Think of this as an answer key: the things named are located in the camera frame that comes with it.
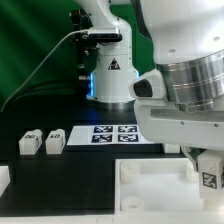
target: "white 3d-printed part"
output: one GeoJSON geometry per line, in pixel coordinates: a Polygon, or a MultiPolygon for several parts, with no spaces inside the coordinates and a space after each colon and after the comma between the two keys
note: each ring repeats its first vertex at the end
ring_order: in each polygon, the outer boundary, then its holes
{"type": "Polygon", "coordinates": [[[0,166],[0,197],[10,183],[8,166],[0,166]]]}
{"type": "Polygon", "coordinates": [[[121,163],[121,181],[122,183],[134,183],[140,177],[140,167],[136,162],[122,162],[121,163]]]}
{"type": "Polygon", "coordinates": [[[61,154],[65,146],[65,131],[57,129],[51,131],[46,140],[47,154],[61,154]]]}
{"type": "Polygon", "coordinates": [[[38,129],[27,131],[19,141],[20,155],[35,155],[42,144],[42,132],[38,129]]]}

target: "black table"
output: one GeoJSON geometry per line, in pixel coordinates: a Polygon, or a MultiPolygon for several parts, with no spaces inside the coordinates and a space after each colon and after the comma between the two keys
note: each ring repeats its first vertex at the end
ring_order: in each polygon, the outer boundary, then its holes
{"type": "Polygon", "coordinates": [[[47,155],[42,144],[34,156],[21,156],[18,141],[40,129],[45,142],[58,128],[68,140],[74,125],[136,123],[133,109],[107,111],[79,103],[72,95],[29,96],[0,114],[0,165],[8,165],[11,183],[0,198],[0,216],[113,214],[115,160],[176,158],[160,144],[65,146],[47,155]]]}

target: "warning label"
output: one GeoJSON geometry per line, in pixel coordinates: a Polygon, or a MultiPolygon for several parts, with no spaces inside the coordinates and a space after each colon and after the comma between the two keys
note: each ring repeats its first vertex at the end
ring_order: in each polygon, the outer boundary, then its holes
{"type": "Polygon", "coordinates": [[[113,61],[111,62],[108,70],[121,70],[119,64],[117,63],[117,60],[114,58],[113,61]]]}

